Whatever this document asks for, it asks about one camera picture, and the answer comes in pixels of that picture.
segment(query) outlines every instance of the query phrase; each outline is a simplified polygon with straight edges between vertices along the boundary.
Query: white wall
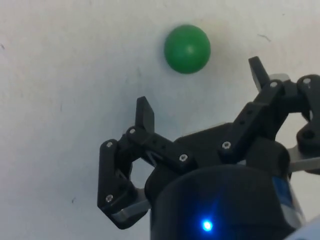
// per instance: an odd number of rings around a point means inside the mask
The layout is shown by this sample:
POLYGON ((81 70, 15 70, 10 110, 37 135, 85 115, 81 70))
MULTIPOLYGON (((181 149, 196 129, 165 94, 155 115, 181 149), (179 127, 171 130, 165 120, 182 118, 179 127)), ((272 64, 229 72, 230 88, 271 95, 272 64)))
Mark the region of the white wall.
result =
MULTIPOLYGON (((317 0, 0 0, 1 239, 148 239, 147 217, 120 231, 96 207, 100 144, 133 124, 140 96, 171 140, 233 121, 257 94, 249 57, 294 81, 320 74, 319 12, 317 0), (162 55, 182 23, 212 46, 192 75, 162 55)), ((279 140, 293 146, 302 126, 292 118, 279 140)), ((292 181, 307 218, 320 214, 320 178, 292 181)))

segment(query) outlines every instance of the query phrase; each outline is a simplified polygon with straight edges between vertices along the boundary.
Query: gray metal part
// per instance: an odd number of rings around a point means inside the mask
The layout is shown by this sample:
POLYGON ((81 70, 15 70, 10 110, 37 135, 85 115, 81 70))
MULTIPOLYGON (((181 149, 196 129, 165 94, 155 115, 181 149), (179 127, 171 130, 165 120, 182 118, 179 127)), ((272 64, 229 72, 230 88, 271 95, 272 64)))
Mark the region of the gray metal part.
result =
POLYGON ((143 188, 137 190, 137 199, 130 206, 120 210, 112 215, 113 219, 119 223, 125 222, 130 217, 148 211, 151 206, 146 198, 145 190, 143 188))
POLYGON ((298 146, 288 149, 290 156, 289 172, 320 169, 320 156, 305 156, 298 146))

